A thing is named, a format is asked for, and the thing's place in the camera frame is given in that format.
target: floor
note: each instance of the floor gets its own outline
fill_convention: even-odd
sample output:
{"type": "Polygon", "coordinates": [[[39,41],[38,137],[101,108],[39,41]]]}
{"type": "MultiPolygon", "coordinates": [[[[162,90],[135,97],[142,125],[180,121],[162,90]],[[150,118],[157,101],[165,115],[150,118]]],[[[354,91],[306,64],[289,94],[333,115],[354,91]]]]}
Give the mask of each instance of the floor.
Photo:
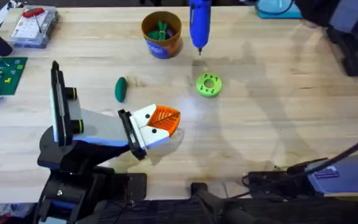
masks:
{"type": "MultiPolygon", "coordinates": [[[[0,0],[0,8],[7,0],[0,0]]],[[[28,4],[52,5],[58,7],[105,7],[105,6],[185,6],[187,0],[27,0],[28,4]]],[[[216,5],[241,4],[237,0],[218,0],[216,5]]],[[[358,202],[345,202],[333,198],[300,200],[297,202],[272,203],[266,200],[241,200],[251,215],[269,217],[283,223],[302,224],[346,224],[358,223],[358,202]]],[[[99,223],[116,222],[121,208],[109,203],[99,223]]],[[[13,223],[32,223],[32,217],[11,219],[13,223]]],[[[185,201],[145,201],[125,211],[118,223],[207,223],[197,203],[185,201]]]]}

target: wooden tabletop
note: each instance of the wooden tabletop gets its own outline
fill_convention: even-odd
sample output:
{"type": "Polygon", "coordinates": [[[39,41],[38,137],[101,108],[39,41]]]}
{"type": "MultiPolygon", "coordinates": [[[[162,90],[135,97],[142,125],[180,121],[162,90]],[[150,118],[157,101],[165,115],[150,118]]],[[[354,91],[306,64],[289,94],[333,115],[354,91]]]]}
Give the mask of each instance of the wooden tabletop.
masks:
{"type": "MultiPolygon", "coordinates": [[[[347,77],[319,29],[299,20],[263,20],[251,7],[214,7],[209,43],[198,56],[189,37],[189,9],[59,8],[46,49],[14,49],[28,57],[14,96],[0,102],[0,202],[35,202],[49,171],[37,165],[39,139],[51,125],[50,68],[58,61],[84,109],[116,116],[155,103],[181,111],[172,139],[143,161],[130,153],[105,162],[118,172],[145,172],[148,199],[187,198],[194,181],[221,197],[242,193],[240,177],[320,157],[358,141],[358,78],[347,77]],[[171,11],[182,21],[183,49],[154,58],[143,18],[171,11]],[[203,71],[220,75],[216,98],[195,90],[203,71]],[[124,103],[117,79],[129,81],[124,103]]],[[[7,37],[21,10],[1,27],[7,37]]]]}

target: paper cup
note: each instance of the paper cup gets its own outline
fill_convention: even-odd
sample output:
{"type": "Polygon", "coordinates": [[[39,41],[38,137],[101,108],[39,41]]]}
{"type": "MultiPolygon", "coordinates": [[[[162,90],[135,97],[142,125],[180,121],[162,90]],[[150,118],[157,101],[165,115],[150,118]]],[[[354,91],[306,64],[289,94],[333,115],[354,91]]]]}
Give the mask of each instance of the paper cup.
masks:
{"type": "Polygon", "coordinates": [[[157,58],[170,58],[181,49],[181,21],[177,15],[167,11],[157,11],[146,16],[141,23],[144,39],[151,54],[157,58]],[[158,21],[166,22],[167,28],[173,31],[173,37],[166,40],[154,40],[147,36],[158,27],[158,21]]]}

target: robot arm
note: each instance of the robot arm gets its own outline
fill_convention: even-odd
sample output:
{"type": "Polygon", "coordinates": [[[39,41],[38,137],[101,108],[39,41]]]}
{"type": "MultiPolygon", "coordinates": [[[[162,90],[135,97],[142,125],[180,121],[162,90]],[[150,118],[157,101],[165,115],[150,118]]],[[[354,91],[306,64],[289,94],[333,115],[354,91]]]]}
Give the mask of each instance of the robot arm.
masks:
{"type": "Polygon", "coordinates": [[[358,0],[294,0],[294,3],[308,21],[358,34],[358,0]]]}
{"type": "Polygon", "coordinates": [[[166,142],[180,122],[180,112],[149,105],[107,116],[81,109],[76,88],[65,86],[57,62],[51,69],[52,127],[40,139],[38,165],[50,169],[39,198],[34,223],[49,217],[67,223],[96,223],[106,200],[142,200],[146,174],[116,174],[100,167],[131,151],[144,159],[146,150],[166,142]]]}

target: green 3d printed gear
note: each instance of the green 3d printed gear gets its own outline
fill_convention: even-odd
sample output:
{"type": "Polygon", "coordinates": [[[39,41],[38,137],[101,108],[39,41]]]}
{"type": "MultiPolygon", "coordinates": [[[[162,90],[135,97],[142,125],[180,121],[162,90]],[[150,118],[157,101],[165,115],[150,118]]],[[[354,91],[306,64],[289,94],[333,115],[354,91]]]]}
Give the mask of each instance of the green 3d printed gear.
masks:
{"type": "Polygon", "coordinates": [[[216,74],[205,72],[198,76],[195,87],[201,96],[215,97],[222,90],[222,80],[216,74]]]}

